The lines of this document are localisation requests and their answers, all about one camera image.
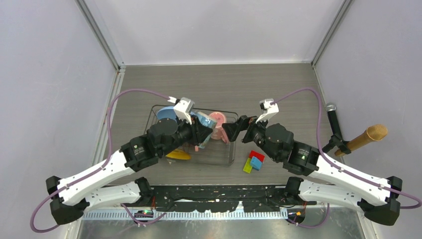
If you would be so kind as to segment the blue butterfly mug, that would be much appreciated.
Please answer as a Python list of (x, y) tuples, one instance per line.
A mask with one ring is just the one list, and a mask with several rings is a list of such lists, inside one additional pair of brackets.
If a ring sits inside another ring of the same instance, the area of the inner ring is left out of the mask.
[(201, 111), (191, 112), (191, 115), (198, 118), (200, 127), (200, 142), (197, 146), (199, 147), (199, 150), (204, 149), (211, 138), (216, 121)]

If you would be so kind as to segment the patterned pink mug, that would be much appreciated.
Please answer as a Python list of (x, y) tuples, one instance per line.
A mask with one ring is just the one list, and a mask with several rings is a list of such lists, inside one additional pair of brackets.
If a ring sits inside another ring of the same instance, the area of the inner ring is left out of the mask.
[(229, 144), (228, 136), (222, 127), (222, 124), (227, 122), (225, 114), (222, 112), (212, 112), (209, 116), (216, 121), (211, 138), (214, 140), (222, 140), (224, 143)]

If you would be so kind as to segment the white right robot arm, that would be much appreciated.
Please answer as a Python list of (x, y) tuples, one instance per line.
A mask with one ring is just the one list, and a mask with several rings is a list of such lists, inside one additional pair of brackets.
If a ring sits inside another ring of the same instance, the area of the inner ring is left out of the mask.
[(398, 192), (402, 180), (366, 174), (321, 153), (317, 148), (294, 140), (294, 134), (281, 124), (268, 125), (257, 117), (241, 116), (236, 122), (223, 123), (229, 141), (245, 132), (243, 143), (255, 143), (269, 158), (282, 163), (294, 177), (284, 198), (290, 204), (321, 201), (362, 212), (381, 225), (392, 226), (400, 215)]

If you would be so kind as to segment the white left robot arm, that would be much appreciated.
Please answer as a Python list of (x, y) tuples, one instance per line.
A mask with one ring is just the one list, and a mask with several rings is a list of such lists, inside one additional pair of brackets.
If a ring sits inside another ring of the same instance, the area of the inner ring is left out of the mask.
[(108, 183), (158, 163), (160, 158), (185, 143), (199, 145), (204, 142), (213, 129), (202, 125), (197, 116), (192, 116), (191, 120), (192, 123), (161, 119), (146, 134), (124, 144), (109, 160), (68, 178), (51, 176), (46, 179), (55, 222), (65, 225), (90, 210), (115, 204), (149, 205), (153, 191), (145, 178), (119, 186), (109, 187)]

